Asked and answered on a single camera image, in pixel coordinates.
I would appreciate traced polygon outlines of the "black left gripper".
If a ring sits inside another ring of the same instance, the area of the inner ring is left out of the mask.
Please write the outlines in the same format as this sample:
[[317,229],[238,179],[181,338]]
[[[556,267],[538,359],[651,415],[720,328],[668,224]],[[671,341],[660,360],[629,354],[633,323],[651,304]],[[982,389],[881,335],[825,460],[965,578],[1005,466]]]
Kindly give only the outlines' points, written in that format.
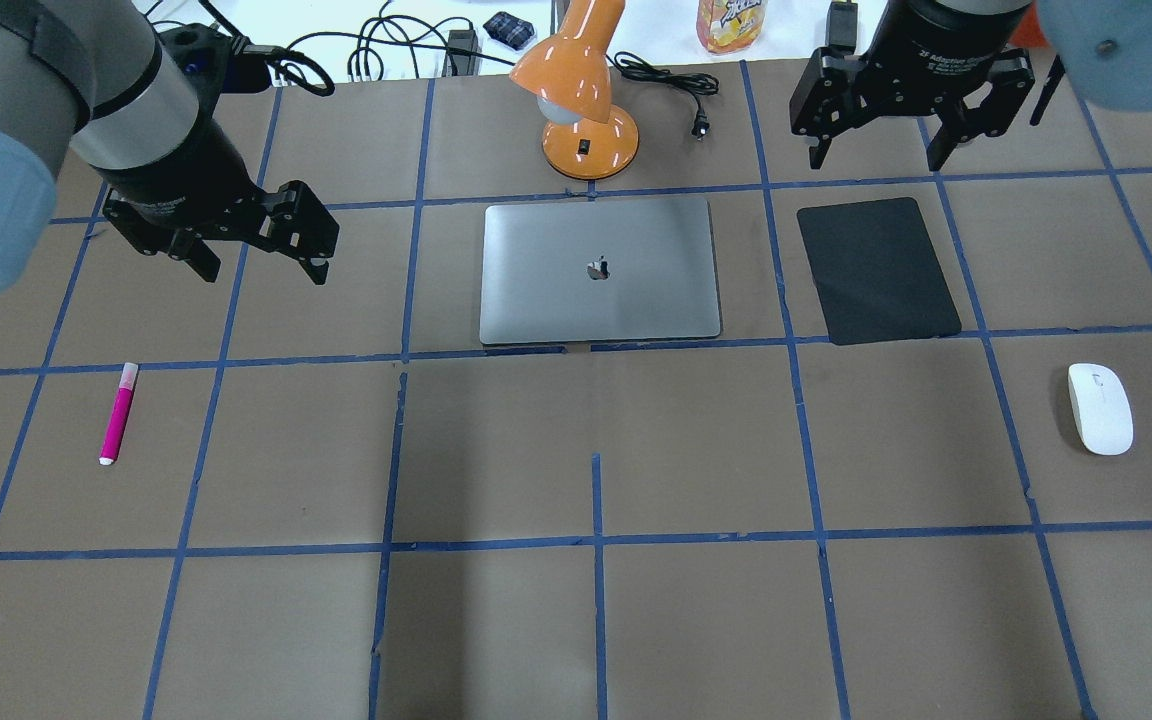
[[324,286],[338,250],[340,227],[306,182],[291,181],[276,192],[255,182],[234,143],[215,122],[197,123],[182,145],[142,167],[97,168],[109,184],[103,214],[143,256],[165,253],[184,263],[202,281],[214,283],[221,268],[215,252],[189,227],[242,225],[242,202],[262,209],[253,247],[297,262],[314,286]]

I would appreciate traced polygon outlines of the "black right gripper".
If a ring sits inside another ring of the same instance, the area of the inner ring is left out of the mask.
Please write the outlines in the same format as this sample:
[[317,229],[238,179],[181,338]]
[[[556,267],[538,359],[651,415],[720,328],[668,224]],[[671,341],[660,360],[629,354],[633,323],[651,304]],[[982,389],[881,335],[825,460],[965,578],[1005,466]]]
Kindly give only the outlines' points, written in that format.
[[1036,83],[1028,51],[1009,46],[1025,14],[1024,1],[887,1],[865,53],[814,50],[790,99],[810,168],[823,168],[841,132],[877,115],[940,119],[925,149],[932,172],[963,143],[1005,135]]

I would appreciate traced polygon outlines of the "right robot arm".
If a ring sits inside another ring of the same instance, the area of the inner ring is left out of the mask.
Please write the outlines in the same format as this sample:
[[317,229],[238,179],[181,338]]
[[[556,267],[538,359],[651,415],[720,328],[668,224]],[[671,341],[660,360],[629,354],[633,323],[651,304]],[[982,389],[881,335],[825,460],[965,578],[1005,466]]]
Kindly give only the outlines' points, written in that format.
[[888,1],[867,50],[856,44],[858,10],[833,1],[788,104],[814,169],[850,129],[937,118],[925,159],[940,170],[964,143],[1009,131],[1032,92],[1041,123],[1062,79],[1101,108],[1152,111],[1152,1]]

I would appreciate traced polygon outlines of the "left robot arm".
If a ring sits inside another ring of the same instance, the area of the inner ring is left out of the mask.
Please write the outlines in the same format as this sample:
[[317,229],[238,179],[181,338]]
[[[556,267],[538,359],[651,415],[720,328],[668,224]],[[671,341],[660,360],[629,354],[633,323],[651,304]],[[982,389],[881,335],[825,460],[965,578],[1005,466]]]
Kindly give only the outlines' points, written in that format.
[[214,242],[296,260],[324,285],[339,225],[305,182],[268,192],[214,113],[221,94],[256,94],[288,65],[320,65],[214,26],[157,32],[131,1],[0,1],[0,291],[18,281],[58,202],[74,152],[108,184],[101,215],[134,250],[164,253],[206,282]]

